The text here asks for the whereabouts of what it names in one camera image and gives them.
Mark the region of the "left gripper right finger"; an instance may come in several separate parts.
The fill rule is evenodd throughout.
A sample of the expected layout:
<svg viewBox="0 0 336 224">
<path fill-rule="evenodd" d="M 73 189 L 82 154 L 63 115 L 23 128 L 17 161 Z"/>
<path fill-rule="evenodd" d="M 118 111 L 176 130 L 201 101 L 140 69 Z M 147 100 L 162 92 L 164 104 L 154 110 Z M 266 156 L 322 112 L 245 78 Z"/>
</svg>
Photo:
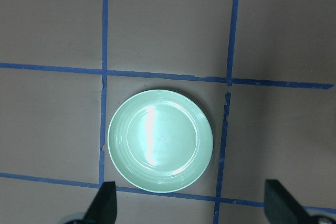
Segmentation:
<svg viewBox="0 0 336 224">
<path fill-rule="evenodd" d="M 275 179 L 265 180 L 264 213 L 271 224 L 315 223 L 315 219 Z"/>
</svg>

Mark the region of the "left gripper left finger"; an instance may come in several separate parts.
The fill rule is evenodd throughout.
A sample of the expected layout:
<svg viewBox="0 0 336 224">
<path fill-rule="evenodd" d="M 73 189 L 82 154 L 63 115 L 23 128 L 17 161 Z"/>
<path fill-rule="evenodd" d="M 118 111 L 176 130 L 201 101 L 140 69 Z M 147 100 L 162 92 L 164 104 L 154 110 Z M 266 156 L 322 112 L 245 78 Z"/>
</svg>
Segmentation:
<svg viewBox="0 0 336 224">
<path fill-rule="evenodd" d="M 115 223 L 117 218 L 117 195 L 115 182 L 104 182 L 99 188 L 83 223 Z"/>
</svg>

